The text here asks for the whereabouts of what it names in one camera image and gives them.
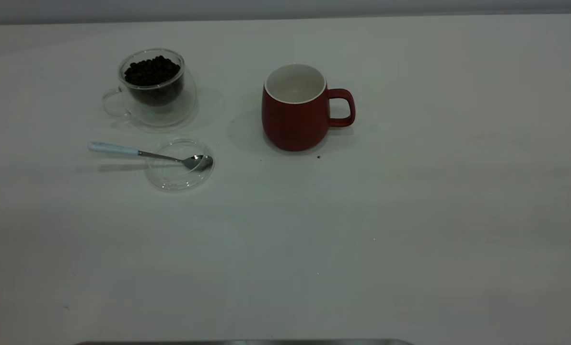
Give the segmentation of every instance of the white tabletop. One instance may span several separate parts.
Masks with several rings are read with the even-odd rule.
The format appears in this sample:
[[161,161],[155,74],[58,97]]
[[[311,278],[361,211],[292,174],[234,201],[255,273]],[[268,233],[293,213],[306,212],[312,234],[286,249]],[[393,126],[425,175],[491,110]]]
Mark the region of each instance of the white tabletop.
[[[151,47],[217,162],[179,194],[85,148],[164,138],[100,103]],[[291,62],[358,110],[304,153]],[[571,345],[571,15],[0,26],[0,344],[279,338]]]

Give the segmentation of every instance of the metal spoon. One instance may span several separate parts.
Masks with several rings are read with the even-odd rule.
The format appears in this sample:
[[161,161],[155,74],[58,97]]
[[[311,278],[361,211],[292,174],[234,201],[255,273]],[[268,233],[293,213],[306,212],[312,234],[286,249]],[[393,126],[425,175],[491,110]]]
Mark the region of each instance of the metal spoon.
[[114,153],[117,155],[128,155],[128,156],[141,156],[150,157],[152,159],[162,159],[171,160],[178,163],[182,163],[189,170],[197,168],[197,170],[202,171],[213,165],[213,157],[203,155],[193,155],[184,160],[176,159],[173,157],[158,155],[156,153],[145,152],[138,149],[133,149],[132,147],[119,146],[114,144],[107,144],[105,142],[90,141],[87,143],[87,148],[90,151],[103,152],[103,153]]

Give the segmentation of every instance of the red mug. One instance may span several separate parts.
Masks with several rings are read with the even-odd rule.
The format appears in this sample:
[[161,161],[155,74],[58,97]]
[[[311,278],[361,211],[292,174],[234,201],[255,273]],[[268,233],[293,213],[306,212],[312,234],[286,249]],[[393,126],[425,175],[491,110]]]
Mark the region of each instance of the red mug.
[[[331,98],[347,100],[347,118],[330,118]],[[283,66],[264,82],[262,126],[266,136],[283,150],[310,149],[322,141],[329,127],[350,126],[355,118],[351,93],[342,88],[327,89],[325,77],[311,66]]]

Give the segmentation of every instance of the glass cup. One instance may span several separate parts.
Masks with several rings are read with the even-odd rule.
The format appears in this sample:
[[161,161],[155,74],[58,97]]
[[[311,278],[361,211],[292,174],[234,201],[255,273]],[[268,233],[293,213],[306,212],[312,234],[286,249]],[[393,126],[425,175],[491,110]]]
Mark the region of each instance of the glass cup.
[[[170,80],[149,86],[134,85],[126,81],[125,72],[132,63],[163,56],[180,66]],[[119,87],[114,88],[102,97],[104,110],[113,116],[133,116],[143,124],[165,127],[178,124],[191,113],[196,103],[196,88],[186,70],[183,57],[172,50],[156,48],[143,50],[127,57],[119,65],[117,72]],[[109,109],[108,98],[121,94],[125,111],[116,112]]]

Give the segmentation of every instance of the spoon handle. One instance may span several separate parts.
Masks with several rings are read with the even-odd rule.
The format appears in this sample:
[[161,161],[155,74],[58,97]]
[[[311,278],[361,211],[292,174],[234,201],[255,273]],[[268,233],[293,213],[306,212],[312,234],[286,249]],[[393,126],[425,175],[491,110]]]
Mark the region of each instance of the spoon handle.
[[117,155],[138,156],[140,151],[131,147],[119,146],[114,144],[107,144],[106,142],[90,141],[87,143],[89,151],[115,153]]

